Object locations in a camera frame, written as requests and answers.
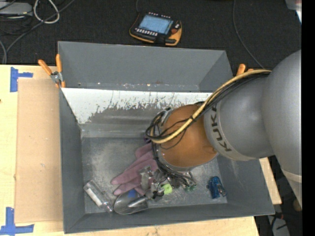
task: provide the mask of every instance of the white cable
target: white cable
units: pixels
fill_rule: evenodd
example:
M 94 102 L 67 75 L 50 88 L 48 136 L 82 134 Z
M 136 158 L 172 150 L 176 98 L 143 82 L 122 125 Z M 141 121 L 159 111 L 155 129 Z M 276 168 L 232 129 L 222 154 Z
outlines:
M 60 14 L 59 14 L 58 8 L 57 8 L 56 5 L 54 4 L 54 2 L 53 2 L 52 0 L 48 0 L 48 1 L 51 3 L 51 5 L 52 5 L 53 8 L 55 9 L 55 11 L 57 12 L 57 18 L 56 18 L 55 20 L 53 20 L 53 21 L 45 21 L 44 23 L 45 23 L 45 24 L 54 24 L 54 23 L 56 23 L 56 22 L 59 20 Z M 35 17 L 36 17 L 39 21 L 43 22 L 44 20 L 42 20 L 42 19 L 37 15 L 37 13 L 36 13 L 36 8 L 37 8 L 37 5 L 38 5 L 38 2 L 39 2 L 39 0 L 36 0 L 36 1 L 35 1 L 34 7 L 33 7 L 33 11 L 34 11 Z

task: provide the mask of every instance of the pink glove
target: pink glove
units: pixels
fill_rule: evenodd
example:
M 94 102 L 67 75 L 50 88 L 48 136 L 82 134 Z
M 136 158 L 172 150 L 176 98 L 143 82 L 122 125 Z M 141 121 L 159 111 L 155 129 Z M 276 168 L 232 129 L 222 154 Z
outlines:
M 152 145 L 146 144 L 138 148 L 135 152 L 134 161 L 123 173 L 111 180 L 112 185 L 118 185 L 114 195 L 120 195 L 129 190 L 135 189 L 139 194 L 144 195 L 146 190 L 141 188 L 141 175 L 139 173 L 146 166 L 151 166 L 151 171 L 158 168 L 157 162 L 153 159 Z

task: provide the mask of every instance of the glass vial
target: glass vial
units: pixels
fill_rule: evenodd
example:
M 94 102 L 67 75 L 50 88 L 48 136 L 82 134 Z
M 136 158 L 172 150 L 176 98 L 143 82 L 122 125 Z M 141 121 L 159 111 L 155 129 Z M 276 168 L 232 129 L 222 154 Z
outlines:
M 102 192 L 93 180 L 90 180 L 84 186 L 84 190 L 99 208 L 104 209 L 106 212 L 114 210 L 106 192 Z

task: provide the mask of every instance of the green object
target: green object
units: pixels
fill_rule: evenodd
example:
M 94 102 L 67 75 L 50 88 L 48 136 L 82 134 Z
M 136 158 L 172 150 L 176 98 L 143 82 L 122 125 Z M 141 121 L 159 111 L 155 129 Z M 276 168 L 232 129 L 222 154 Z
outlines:
M 169 183 L 162 185 L 162 187 L 164 188 L 164 194 L 165 195 L 173 192 L 173 188 Z
M 186 187 L 184 190 L 186 192 L 190 192 L 190 191 L 193 191 L 195 188 L 196 188 L 196 185 L 193 185 L 193 186 L 190 186 L 190 187 Z

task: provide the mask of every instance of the blue plastic part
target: blue plastic part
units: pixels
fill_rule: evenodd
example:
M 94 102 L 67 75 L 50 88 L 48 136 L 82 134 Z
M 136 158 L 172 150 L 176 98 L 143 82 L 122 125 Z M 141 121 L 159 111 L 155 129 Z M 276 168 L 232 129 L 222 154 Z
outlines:
M 210 190 L 213 199 L 219 198 L 220 194 L 223 197 L 226 196 L 226 191 L 218 176 L 215 176 L 210 179 L 210 181 L 208 182 L 207 188 Z
M 135 197 L 136 197 L 136 194 L 137 194 L 136 190 L 135 190 L 135 189 L 132 189 L 132 190 L 130 190 L 130 191 L 128 192 L 128 197 L 129 197 L 129 198 L 135 198 Z
M 14 224 L 14 209 L 11 207 L 6 208 L 5 226 L 1 226 L 0 235 L 15 236 L 16 234 L 32 233 L 34 225 L 29 226 L 15 226 Z
M 17 92 L 18 90 L 18 78 L 24 77 L 24 78 L 32 78 L 32 73 L 19 73 L 18 69 L 15 69 L 14 67 L 11 67 L 11 78 L 10 78 L 10 92 Z

